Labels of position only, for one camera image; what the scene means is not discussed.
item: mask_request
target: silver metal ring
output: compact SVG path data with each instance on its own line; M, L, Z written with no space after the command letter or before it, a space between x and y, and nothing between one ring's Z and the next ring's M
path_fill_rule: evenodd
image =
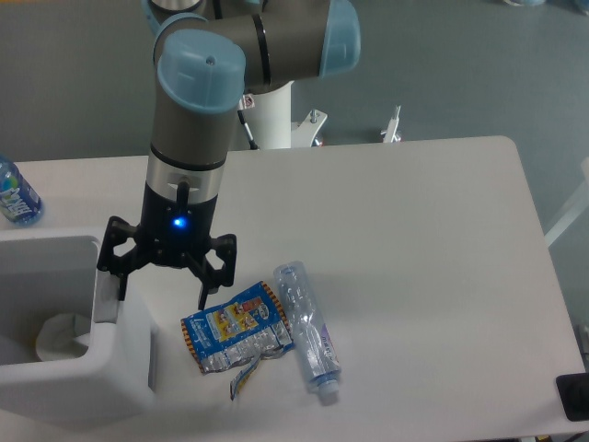
M167 11L186 11L197 6L201 0L151 0L151 2Z
M194 171L175 168L153 153L147 162L147 185L152 191L170 201L176 201L178 183L187 180L191 186L188 204L204 203L219 193L223 178L223 166L213 170Z

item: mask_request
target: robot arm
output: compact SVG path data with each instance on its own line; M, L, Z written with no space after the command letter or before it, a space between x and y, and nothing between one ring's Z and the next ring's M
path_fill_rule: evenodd
M166 3L151 1L160 8ZM236 237L211 238L210 229L244 91L336 74L356 65L360 33L348 0L300 2L305 7L293 10L274 10L274 1L261 14L207 21L182 13L159 27L154 48L156 114L141 222L132 227L112 217L98 258L99 270L120 278L120 300L129 273L149 262L189 268L202 281L199 309L220 285L232 285ZM115 255L114 248L128 238L135 247ZM223 261L221 269L207 261L210 250Z

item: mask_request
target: metal bracket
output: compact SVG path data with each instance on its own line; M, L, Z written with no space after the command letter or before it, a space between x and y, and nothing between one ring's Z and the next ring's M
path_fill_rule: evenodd
M321 145L318 134L327 119L327 113L313 109L301 123L294 122L291 132L291 147Z

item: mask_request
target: bottle cap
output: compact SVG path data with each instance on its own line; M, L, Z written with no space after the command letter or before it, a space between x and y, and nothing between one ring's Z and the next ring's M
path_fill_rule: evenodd
M326 380L322 384L318 385L319 387L319 398L326 399L328 396L337 393L340 391L340 385L336 379Z

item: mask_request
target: white bin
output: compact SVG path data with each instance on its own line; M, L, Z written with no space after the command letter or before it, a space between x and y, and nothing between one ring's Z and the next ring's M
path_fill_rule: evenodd
M155 402L154 324L129 284L97 272L101 232L0 232L0 408L49 421L140 413ZM90 343L75 359L41 362L35 341L58 313L92 318Z

